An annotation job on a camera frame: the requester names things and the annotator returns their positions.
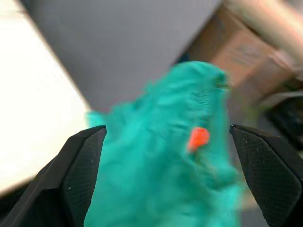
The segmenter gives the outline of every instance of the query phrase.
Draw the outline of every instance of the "gray wall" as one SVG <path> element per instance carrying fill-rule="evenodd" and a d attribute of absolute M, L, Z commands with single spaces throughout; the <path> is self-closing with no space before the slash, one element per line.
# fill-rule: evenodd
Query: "gray wall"
<path fill-rule="evenodd" d="M 24 0 L 92 108 L 163 75 L 220 0 Z"/>

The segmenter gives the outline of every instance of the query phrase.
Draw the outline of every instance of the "textured rubber pad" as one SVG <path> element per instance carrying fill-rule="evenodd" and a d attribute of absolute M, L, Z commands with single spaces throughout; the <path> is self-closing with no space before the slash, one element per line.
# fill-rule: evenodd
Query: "textured rubber pad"
<path fill-rule="evenodd" d="M 245 179 L 265 220 L 283 226 L 300 198 L 299 179 L 261 137 L 236 128 L 234 133 Z"/>
<path fill-rule="evenodd" d="M 63 196 L 70 207 L 76 227 L 82 227 L 95 189 L 103 137 L 99 131 L 87 138 L 63 183 Z"/>

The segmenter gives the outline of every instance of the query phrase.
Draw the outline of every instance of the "brown cardboard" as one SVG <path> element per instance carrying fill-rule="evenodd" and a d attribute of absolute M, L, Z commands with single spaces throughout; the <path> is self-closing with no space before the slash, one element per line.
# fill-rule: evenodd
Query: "brown cardboard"
<path fill-rule="evenodd" d="M 290 69 L 282 67 L 273 58 L 268 57 L 235 88 L 235 91 L 246 104 L 256 105 L 293 76 L 294 73 Z"/>
<path fill-rule="evenodd" d="M 191 61 L 210 62 L 239 86 L 268 58 L 273 48 L 221 6 L 187 51 Z"/>
<path fill-rule="evenodd" d="M 190 60 L 210 62 L 226 42 L 241 30 L 246 30 L 245 26 L 227 8 L 220 7 L 187 50 Z"/>
<path fill-rule="evenodd" d="M 247 25 L 273 45 L 287 51 L 298 66 L 303 66 L 303 18 L 286 0 L 226 0 L 226 2 Z"/>
<path fill-rule="evenodd" d="M 226 43 L 211 63 L 227 71 L 230 75 L 230 85 L 237 87 L 252 75 L 272 52 L 273 48 L 253 33 L 241 30 Z"/>

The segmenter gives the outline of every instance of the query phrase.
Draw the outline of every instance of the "white surface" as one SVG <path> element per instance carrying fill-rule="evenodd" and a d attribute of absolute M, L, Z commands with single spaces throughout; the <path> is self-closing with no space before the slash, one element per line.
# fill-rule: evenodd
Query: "white surface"
<path fill-rule="evenodd" d="M 0 15 L 17 11 L 23 9 L 14 0 L 0 0 Z"/>
<path fill-rule="evenodd" d="M 85 101 L 21 13 L 0 15 L 0 194 L 85 129 Z"/>

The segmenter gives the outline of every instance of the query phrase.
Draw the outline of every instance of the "teal plush toy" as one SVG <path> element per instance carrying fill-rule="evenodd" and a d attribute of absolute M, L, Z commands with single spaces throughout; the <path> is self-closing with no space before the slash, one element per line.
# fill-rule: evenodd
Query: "teal plush toy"
<path fill-rule="evenodd" d="M 203 62 L 171 69 L 136 101 L 110 113 L 84 227 L 238 227 L 241 178 L 228 152 L 226 76 Z M 188 150 L 192 130 L 210 140 Z"/>

